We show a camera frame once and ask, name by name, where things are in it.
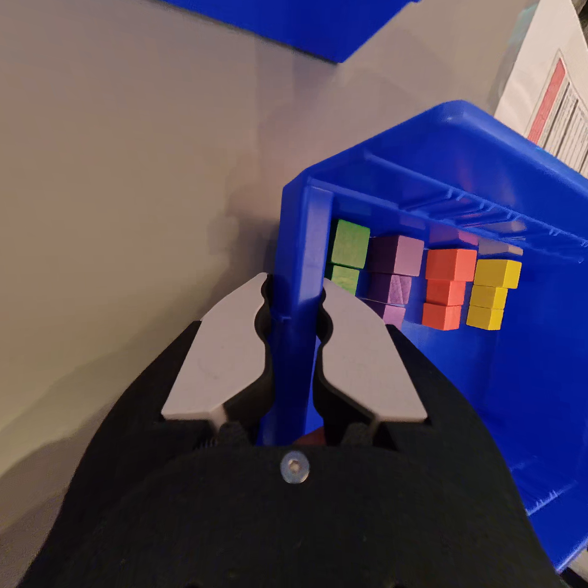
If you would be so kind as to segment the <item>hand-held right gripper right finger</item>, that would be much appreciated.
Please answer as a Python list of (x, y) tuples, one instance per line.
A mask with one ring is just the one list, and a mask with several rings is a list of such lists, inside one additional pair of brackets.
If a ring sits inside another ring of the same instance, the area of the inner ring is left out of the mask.
[(328, 278), (316, 335), (313, 405), (327, 445), (340, 444), (355, 423), (371, 438), (382, 423), (426, 423), (428, 413), (384, 322)]

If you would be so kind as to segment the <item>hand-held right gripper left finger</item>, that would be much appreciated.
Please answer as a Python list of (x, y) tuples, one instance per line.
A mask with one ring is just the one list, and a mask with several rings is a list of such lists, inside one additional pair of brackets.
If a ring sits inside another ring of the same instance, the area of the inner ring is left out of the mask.
[(256, 445), (275, 400), (272, 293), (273, 276), (259, 273), (202, 317), (162, 407), (165, 421), (202, 421), (215, 433), (238, 423)]

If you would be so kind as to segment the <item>blue plastic bin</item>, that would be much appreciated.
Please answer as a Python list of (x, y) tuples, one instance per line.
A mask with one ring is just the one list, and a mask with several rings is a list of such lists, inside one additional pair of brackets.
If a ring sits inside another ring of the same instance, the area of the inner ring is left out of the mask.
[(276, 404), (262, 424), (265, 445), (310, 428), (312, 332), (332, 219), (430, 249), (464, 245), (458, 231), (523, 248), (500, 330), (423, 326), (421, 274), (402, 332), (489, 426), (561, 571), (587, 546), (587, 179), (462, 100), (299, 173), (282, 191)]
[(332, 63), (343, 63), (411, 1), (165, 1)]

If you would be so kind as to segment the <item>purple wooden cube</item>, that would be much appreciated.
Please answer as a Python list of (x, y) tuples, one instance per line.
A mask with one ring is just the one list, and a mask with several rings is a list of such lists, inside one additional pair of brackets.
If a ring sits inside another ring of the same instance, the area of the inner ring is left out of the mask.
[(375, 300), (362, 299), (363, 302), (373, 310), (386, 325), (393, 325), (401, 330), (405, 319), (406, 307), (403, 305), (385, 304)]
[(373, 272), (366, 298), (387, 305), (407, 305), (411, 287), (411, 276)]
[(403, 235), (379, 236), (370, 239), (365, 269), (371, 273), (420, 275), (424, 242)]

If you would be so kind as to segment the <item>orange wooden cube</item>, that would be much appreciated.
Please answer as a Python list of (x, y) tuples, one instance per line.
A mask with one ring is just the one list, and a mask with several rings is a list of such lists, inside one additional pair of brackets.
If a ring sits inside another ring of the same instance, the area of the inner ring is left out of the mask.
[(425, 278), (429, 281), (473, 282), (476, 260), (475, 249), (429, 249)]
[(426, 303), (441, 306), (462, 306), (465, 302), (466, 282), (428, 279)]
[(462, 305), (446, 306), (425, 302), (422, 310), (422, 325), (441, 331), (460, 327)]

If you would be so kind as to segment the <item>yellow wooden cube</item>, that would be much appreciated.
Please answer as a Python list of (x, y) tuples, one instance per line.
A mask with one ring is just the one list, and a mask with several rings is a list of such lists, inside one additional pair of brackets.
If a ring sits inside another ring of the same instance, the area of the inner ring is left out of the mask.
[(500, 330), (503, 314), (503, 309), (470, 305), (467, 311), (466, 325), (488, 331)]
[(509, 290), (496, 286), (472, 286), (469, 305), (487, 309), (504, 310)]
[(474, 285), (517, 289), (522, 263), (510, 259), (479, 259), (476, 263)]

